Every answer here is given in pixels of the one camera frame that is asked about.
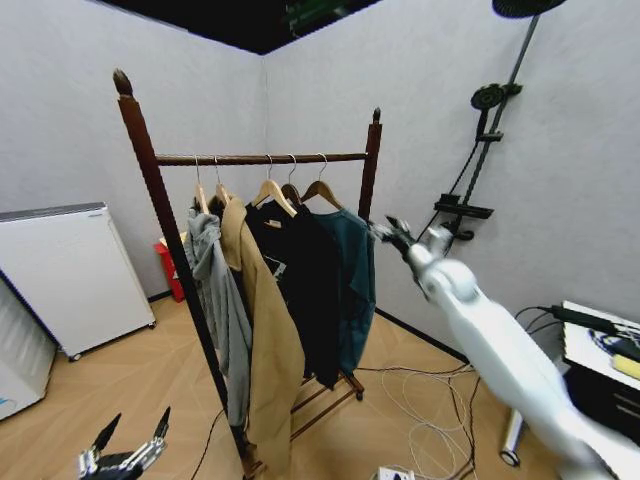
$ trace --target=power outlet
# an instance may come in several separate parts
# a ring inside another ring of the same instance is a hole
[[[416,480],[413,472],[401,472],[392,468],[380,467],[378,469],[378,480]]]

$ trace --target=herringbone floor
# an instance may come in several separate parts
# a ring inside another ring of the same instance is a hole
[[[58,356],[47,396],[0,422],[0,478],[75,478],[76,455],[91,444],[100,428],[117,412],[122,412],[123,417],[107,453],[130,450],[147,440],[167,405],[172,407],[169,446],[143,478],[191,478],[211,422],[221,406],[186,305],[164,299],[156,302],[153,310],[158,320],[155,330],[141,330],[112,342],[87,353],[76,363]],[[361,362],[366,367],[405,365],[430,371],[458,364],[447,354],[377,316]],[[385,385],[398,401],[406,375],[385,376]],[[408,444],[415,420],[385,394],[380,373],[361,371],[357,376],[366,388],[364,401],[348,400],[293,442],[289,474],[292,480],[367,480],[378,465],[417,468]],[[474,374],[454,379],[465,402],[474,381]],[[316,385],[308,384],[301,396],[315,388]],[[296,414],[294,423],[300,424],[323,409],[345,388],[340,386],[311,402]],[[405,394],[421,416],[443,427],[455,424],[446,385],[413,376],[406,382]],[[519,449],[522,460],[519,469],[507,467],[499,459],[497,452],[507,414],[507,409],[481,383],[474,406],[478,478],[554,478],[553,457],[529,432],[524,434]],[[468,451],[461,431],[453,432],[452,436]],[[424,473],[446,477],[446,470],[452,467],[451,453],[440,436],[420,429],[414,439]],[[464,463],[460,452],[456,452],[456,461],[458,466]],[[214,429],[197,478],[242,478],[224,417]]]

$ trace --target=white robotic arm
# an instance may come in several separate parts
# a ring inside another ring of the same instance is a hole
[[[640,478],[640,450],[582,415],[556,367],[520,324],[482,293],[466,265],[443,258],[449,231],[431,230],[424,245],[411,238],[406,223],[389,220],[392,228],[372,224],[374,234],[400,250],[415,282],[427,300],[444,311],[456,340],[491,391],[567,460],[563,478]]]

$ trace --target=wooden clothing rack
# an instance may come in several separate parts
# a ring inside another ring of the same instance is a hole
[[[198,298],[196,285],[191,276],[191,269],[184,252],[182,241],[180,240],[180,232],[176,224],[169,196],[162,180],[160,173],[161,166],[195,166],[196,161],[193,155],[157,155],[153,149],[149,132],[140,109],[140,105],[133,97],[133,88],[131,82],[122,70],[116,69],[113,73],[113,81],[118,91],[118,105],[122,114],[122,120],[129,133],[133,150],[138,159],[138,165],[142,171],[142,176],[147,185],[151,203],[158,217],[160,228],[167,242],[167,247],[171,253],[171,258],[176,267],[184,296],[193,318],[193,323],[198,334],[204,355],[211,371],[211,376],[215,383],[220,401],[222,402],[225,414],[227,414],[227,388],[224,378],[219,369],[218,358],[213,346],[211,334],[207,328],[204,312]],[[358,215],[364,220],[368,220],[371,210],[371,198],[373,196],[373,184],[376,176],[376,167],[378,163],[378,152],[380,150],[380,138],[382,135],[382,124],[380,123],[380,109],[376,108],[373,112],[373,122],[369,125],[367,135],[367,144],[364,152],[359,153],[337,153],[326,155],[295,155],[297,163],[324,163],[324,162],[348,162],[355,160],[364,160],[364,168],[362,171],[362,184],[360,186],[360,201],[358,206]],[[282,165],[294,162],[290,155],[198,155],[198,165]],[[353,375],[340,375],[340,380],[345,380],[350,385],[350,390],[341,398],[333,402],[329,407],[317,414],[298,430],[292,433],[291,439],[295,439],[318,420],[335,409],[352,395],[356,395],[358,400],[362,400],[364,387]],[[327,391],[326,387],[313,393],[304,399],[292,409],[292,413],[301,409],[316,397]],[[243,435],[241,427],[232,427],[233,437],[241,458],[245,459],[247,452],[247,443]],[[252,477],[260,462],[249,464],[243,461],[245,468],[245,477]]]

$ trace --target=caster wheel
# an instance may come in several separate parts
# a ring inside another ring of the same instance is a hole
[[[512,452],[511,450],[502,450],[500,452],[500,458],[502,458],[502,461],[510,467],[515,468],[520,465],[520,459],[518,458],[518,455],[516,455],[516,453]]]

